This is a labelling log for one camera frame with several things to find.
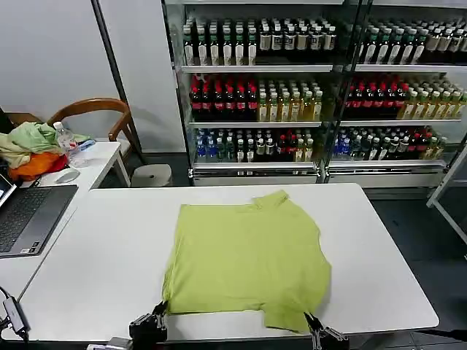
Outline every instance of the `plastic bottle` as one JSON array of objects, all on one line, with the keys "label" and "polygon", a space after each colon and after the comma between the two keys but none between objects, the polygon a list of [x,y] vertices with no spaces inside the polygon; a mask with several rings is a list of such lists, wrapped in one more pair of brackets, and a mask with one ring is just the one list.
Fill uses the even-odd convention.
[{"label": "plastic bottle", "polygon": [[65,129],[61,122],[54,122],[53,127],[55,128],[55,140],[66,154],[69,165],[75,168],[84,166],[86,159],[79,156],[80,147],[74,140],[74,134],[70,130]]}]

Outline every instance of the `green cloth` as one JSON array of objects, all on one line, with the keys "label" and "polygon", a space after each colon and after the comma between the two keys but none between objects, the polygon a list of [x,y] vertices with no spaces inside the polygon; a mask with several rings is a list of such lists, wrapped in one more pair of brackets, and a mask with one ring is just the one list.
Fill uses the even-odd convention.
[{"label": "green cloth", "polygon": [[[89,139],[89,136],[74,135],[76,142]],[[33,153],[63,153],[55,141],[55,129],[47,123],[24,122],[8,134],[8,141]]]},{"label": "green cloth", "polygon": [[320,231],[284,191],[253,202],[182,205],[163,299],[170,314],[263,310],[267,327],[307,331],[331,280]]}]

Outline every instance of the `metal pole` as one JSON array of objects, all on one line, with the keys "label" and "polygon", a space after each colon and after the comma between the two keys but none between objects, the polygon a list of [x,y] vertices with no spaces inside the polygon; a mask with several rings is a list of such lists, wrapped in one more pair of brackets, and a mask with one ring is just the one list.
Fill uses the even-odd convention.
[{"label": "metal pole", "polygon": [[[96,16],[97,26],[99,27],[99,32],[101,33],[102,43],[104,44],[105,53],[107,54],[107,60],[109,60],[110,71],[112,72],[112,76],[114,78],[115,87],[117,88],[120,100],[122,100],[128,105],[128,99],[126,98],[125,89],[123,88],[120,71],[118,70],[114,50],[112,49],[112,43],[110,42],[109,32],[107,31],[104,15],[102,14],[101,4],[99,3],[99,0],[90,0],[90,3],[93,6],[94,15]],[[140,153],[141,143],[139,142],[139,137],[138,133],[136,132],[136,127],[134,125],[133,118],[131,118],[129,124],[131,133],[135,135],[134,139],[136,142],[136,147],[138,147],[137,152]]]}]

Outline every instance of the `cabinet shelf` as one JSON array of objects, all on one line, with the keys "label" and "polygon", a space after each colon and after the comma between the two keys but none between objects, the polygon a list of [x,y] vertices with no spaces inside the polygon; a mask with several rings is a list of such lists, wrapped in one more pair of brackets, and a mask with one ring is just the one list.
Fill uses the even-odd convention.
[{"label": "cabinet shelf", "polygon": [[330,72],[332,64],[284,66],[182,66],[184,73],[320,73]]},{"label": "cabinet shelf", "polygon": [[355,71],[395,71],[414,73],[450,73],[466,71],[467,66],[428,64],[358,64]]},{"label": "cabinet shelf", "polygon": [[197,129],[217,128],[318,128],[321,122],[190,122]]},{"label": "cabinet shelf", "polygon": [[402,170],[402,169],[444,169],[444,160],[332,160],[329,163],[329,171],[343,170]]},{"label": "cabinet shelf", "polygon": [[402,125],[439,125],[459,123],[461,119],[420,119],[420,120],[343,120],[341,126],[402,126]]},{"label": "cabinet shelf", "polygon": [[202,163],[195,162],[195,171],[246,171],[246,170],[310,170],[316,171],[314,162],[267,162],[267,163]]}]

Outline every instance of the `white table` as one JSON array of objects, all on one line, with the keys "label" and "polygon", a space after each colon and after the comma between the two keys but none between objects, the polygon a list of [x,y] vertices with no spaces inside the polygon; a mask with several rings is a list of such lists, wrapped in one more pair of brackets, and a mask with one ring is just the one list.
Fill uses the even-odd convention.
[{"label": "white table", "polygon": [[[123,166],[123,163],[121,163],[119,149],[120,144],[118,142],[97,142],[79,154],[80,157],[86,159],[87,163],[84,167],[79,168],[81,174],[74,181],[68,183],[76,184],[78,189],[56,228],[50,235],[42,253],[33,257],[0,259],[0,285],[8,293],[14,295],[16,298],[21,296],[31,277],[47,256],[47,253],[61,234],[70,217],[72,217],[78,207],[78,203],[88,194],[90,189],[96,188],[101,184],[114,163],[122,171],[120,164]],[[60,176],[61,172],[44,175],[40,179],[39,186],[56,185],[55,180]],[[3,308],[0,308],[0,312],[3,316]]]},{"label": "white table", "polygon": [[[279,189],[321,230],[332,264],[329,302],[318,314],[326,325],[352,334],[439,323],[356,184],[116,189],[89,192],[26,290],[30,339],[128,338],[129,322],[161,300],[180,204],[243,204]],[[292,333],[265,328],[261,311],[169,317],[169,340],[283,335]]]}]

